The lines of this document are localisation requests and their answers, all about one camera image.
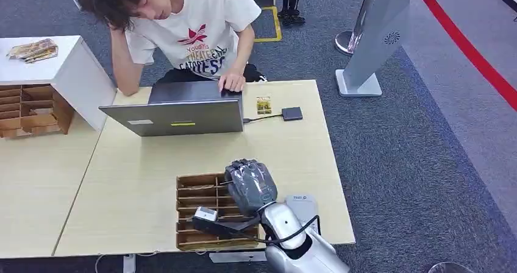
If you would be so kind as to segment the person's left hand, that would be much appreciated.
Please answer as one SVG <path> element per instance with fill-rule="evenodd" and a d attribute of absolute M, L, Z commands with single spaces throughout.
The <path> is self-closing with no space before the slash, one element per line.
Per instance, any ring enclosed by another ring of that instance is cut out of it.
<path fill-rule="evenodd" d="M 218 80 L 218 88 L 220 91 L 241 92 L 245 85 L 246 79 L 243 73 L 237 70 L 228 70 L 228 72 L 223 74 Z"/>

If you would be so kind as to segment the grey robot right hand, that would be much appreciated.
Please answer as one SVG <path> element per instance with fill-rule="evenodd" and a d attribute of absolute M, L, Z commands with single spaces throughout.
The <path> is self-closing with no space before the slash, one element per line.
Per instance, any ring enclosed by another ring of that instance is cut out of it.
<path fill-rule="evenodd" d="M 233 200 L 245 217 L 255 216 L 277 200 L 277 186 L 266 165 L 255 159 L 235 160 L 226 166 L 224 179 Z"/>

